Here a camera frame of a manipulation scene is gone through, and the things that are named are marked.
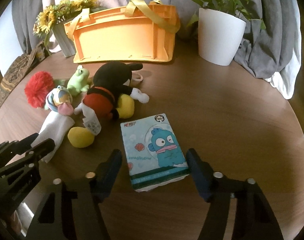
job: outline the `blue fish cartoon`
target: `blue fish cartoon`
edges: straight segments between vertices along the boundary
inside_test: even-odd
[[[151,133],[152,139],[148,148],[151,152],[156,152],[160,167],[173,166],[185,162],[181,148],[171,131],[156,127]]]

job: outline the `gray curtain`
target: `gray curtain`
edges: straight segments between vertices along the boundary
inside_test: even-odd
[[[33,35],[33,25],[42,10],[42,0],[12,0],[14,29],[22,50],[28,54],[42,41]]]
[[[185,26],[199,6],[190,0],[161,1],[176,6],[181,20],[178,35],[189,36],[191,32]],[[274,72],[282,70],[293,55],[296,28],[293,4],[291,0],[250,0],[249,6],[255,17],[264,19],[266,30],[260,30],[260,21],[247,22],[234,60],[254,77],[270,78]]]

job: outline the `wooden table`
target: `wooden table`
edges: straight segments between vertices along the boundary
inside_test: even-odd
[[[70,78],[77,67],[72,61],[53,54],[14,89],[0,109],[0,142],[39,132],[49,112],[30,107],[24,87],[40,70],[54,78]],[[85,67],[93,76],[101,65]],[[194,44],[180,41],[172,62],[144,63],[140,72],[140,89],[150,101],[136,102],[131,119],[166,113],[184,152],[195,148],[229,178],[254,178],[285,239],[293,239],[304,225],[304,137],[288,101],[235,62],[227,67],[211,64],[198,56]],[[81,117],[74,118],[81,125]],[[53,179],[79,178],[105,161],[113,148],[124,152],[120,122],[102,122],[102,132],[86,149],[63,140],[53,159],[40,164],[41,182],[25,200],[33,212]],[[232,206],[226,239],[231,236],[235,202]],[[112,193],[100,208],[111,239],[186,240],[197,239],[209,204],[198,196],[191,176],[148,193],[134,192],[124,155]]]

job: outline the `pink plush nose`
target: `pink plush nose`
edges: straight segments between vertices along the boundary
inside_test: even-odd
[[[58,113],[62,115],[72,115],[73,107],[69,103],[63,103],[58,106]]]

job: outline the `yellow crate handle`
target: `yellow crate handle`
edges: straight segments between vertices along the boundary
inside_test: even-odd
[[[85,8],[82,10],[82,12],[76,16],[70,23],[70,26],[68,26],[68,28],[66,29],[65,33],[68,35],[68,38],[70,40],[73,40],[73,33],[76,29],[76,26],[79,22],[85,22],[90,20],[89,17],[90,14],[90,9],[89,8]]]
[[[160,0],[151,1],[150,4],[162,4]],[[153,12],[144,0],[130,0],[128,5],[125,8],[124,15],[126,17],[133,17],[135,8],[138,8],[146,17],[152,20],[155,24],[159,25],[159,27],[163,28],[169,33],[177,33],[180,29],[180,20],[178,15],[176,14],[176,25],[169,24],[162,17]]]
[[[162,2],[160,0],[153,0],[150,2],[150,4],[162,4]],[[138,8],[146,17],[151,19],[155,24],[159,25],[159,27],[163,28],[169,33],[177,33],[177,31],[180,29],[181,24],[177,14],[176,25],[169,24],[166,20],[153,12],[144,0],[130,0],[125,8],[124,15],[126,17],[133,17],[135,8]],[[71,21],[70,25],[66,28],[66,34],[70,40],[73,40],[73,33],[77,24],[79,22],[90,20],[89,14],[89,8],[83,9],[82,12]]]

